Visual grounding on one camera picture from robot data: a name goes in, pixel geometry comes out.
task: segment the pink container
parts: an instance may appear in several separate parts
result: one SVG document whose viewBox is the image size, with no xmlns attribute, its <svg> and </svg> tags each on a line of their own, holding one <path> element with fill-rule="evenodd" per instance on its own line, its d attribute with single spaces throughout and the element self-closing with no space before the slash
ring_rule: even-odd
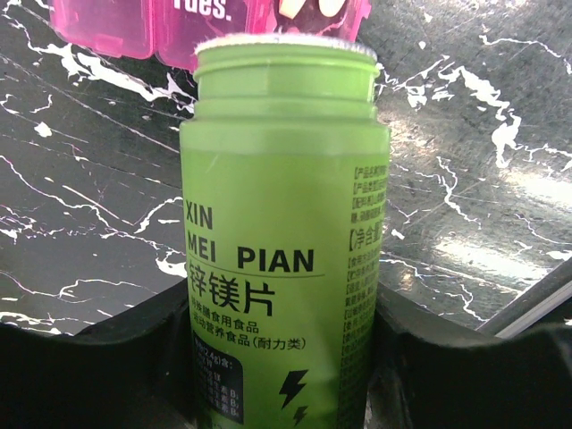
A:
<svg viewBox="0 0 572 429">
<path fill-rule="evenodd" d="M 354 41 L 368 0 L 50 0 L 54 30 L 102 55 L 194 71 L 198 43 L 229 33 L 300 32 Z"/>
</svg>

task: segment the bottle rim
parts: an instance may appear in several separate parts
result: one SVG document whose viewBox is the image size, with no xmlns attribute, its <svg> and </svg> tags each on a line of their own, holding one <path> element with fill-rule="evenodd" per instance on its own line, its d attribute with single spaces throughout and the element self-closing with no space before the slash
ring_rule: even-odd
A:
<svg viewBox="0 0 572 429">
<path fill-rule="evenodd" d="M 247 46 L 247 45 L 294 45 L 294 46 L 315 46 L 330 47 L 343 51 L 355 52 L 366 55 L 377 61 L 375 51 L 359 43 L 348 42 L 340 38 L 329 38 L 326 36 L 316 36 L 304 33 L 231 33 L 219 38 L 212 38 L 206 42 L 199 43 L 195 49 L 198 55 L 201 52 L 216 47 L 223 46 Z"/>
</svg>

